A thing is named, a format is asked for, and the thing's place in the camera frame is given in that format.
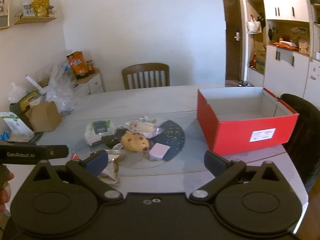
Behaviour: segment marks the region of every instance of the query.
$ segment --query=orange snack box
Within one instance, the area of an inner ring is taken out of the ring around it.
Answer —
[[[81,51],[76,51],[67,56],[67,58],[77,79],[86,78],[89,76],[89,70]]]

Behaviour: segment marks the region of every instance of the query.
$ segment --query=chair backrest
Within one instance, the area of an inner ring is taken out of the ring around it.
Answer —
[[[320,174],[320,111],[310,102],[291,94],[283,94],[280,99],[299,114],[284,148],[309,192]]]
[[[170,86],[169,66],[163,63],[145,63],[127,67],[122,70],[122,77],[126,90]]]

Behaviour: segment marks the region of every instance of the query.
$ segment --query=dining table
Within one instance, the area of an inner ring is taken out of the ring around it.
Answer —
[[[208,149],[201,127],[197,121],[197,91],[214,88],[214,85],[171,86],[133,89],[88,95],[79,99],[74,111],[63,117],[62,122],[52,132],[45,132],[38,145],[67,145],[69,156],[52,159],[52,165],[64,165],[76,153],[81,159],[92,152],[105,149],[105,144],[89,146],[84,133],[89,123],[111,120],[116,126],[135,120],[140,116],[156,118],[161,122],[172,120],[185,132],[183,149],[170,161],[148,162],[134,159],[119,164],[120,183],[113,186],[126,196],[128,192],[173,193],[185,192],[189,196],[194,190],[214,179],[204,166],[204,154]],[[308,207],[308,194],[303,182],[282,145],[251,152],[225,155],[227,160],[241,160],[250,166],[260,166],[272,161],[291,185],[301,201],[302,215],[294,233],[297,232]],[[14,173],[10,181],[11,199],[6,204],[10,211],[12,199],[34,168],[34,165],[14,165],[7,167]]]

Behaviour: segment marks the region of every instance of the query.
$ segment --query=human hand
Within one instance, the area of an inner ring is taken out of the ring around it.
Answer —
[[[13,178],[14,178],[14,174],[12,172],[9,172],[7,181],[12,180]],[[9,200],[10,200],[10,196],[8,192],[5,189],[1,190],[0,191],[0,213],[3,213],[5,211],[5,203],[8,203]]]

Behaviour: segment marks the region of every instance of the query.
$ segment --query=white label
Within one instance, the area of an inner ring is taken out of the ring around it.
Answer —
[[[275,131],[276,131],[276,128],[261,130],[261,131],[254,131],[252,132],[249,142],[256,142],[256,141],[271,139]]]

